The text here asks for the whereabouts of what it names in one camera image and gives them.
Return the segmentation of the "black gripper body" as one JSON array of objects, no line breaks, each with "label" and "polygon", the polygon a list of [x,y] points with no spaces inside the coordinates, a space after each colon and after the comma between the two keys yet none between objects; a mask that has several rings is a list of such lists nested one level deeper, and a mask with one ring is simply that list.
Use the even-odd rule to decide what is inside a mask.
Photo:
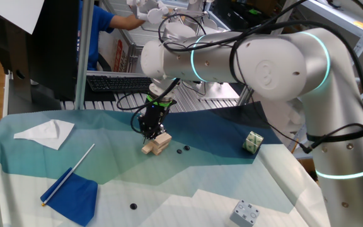
[{"label": "black gripper body", "polygon": [[138,117],[140,128],[155,128],[168,114],[168,107],[148,105],[144,114]]}]

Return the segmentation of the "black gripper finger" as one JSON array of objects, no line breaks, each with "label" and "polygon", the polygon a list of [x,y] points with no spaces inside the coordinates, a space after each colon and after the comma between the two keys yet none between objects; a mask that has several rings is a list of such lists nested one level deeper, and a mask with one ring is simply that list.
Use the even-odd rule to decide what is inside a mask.
[{"label": "black gripper finger", "polygon": [[154,133],[152,134],[151,138],[155,139],[156,137],[158,137],[159,135],[165,133],[165,128],[163,126],[163,124],[160,124],[157,126],[157,128],[155,128]]},{"label": "black gripper finger", "polygon": [[143,143],[145,143],[149,139],[149,136],[150,136],[149,127],[145,124],[141,124],[139,127],[140,127],[140,132],[144,138]]}]

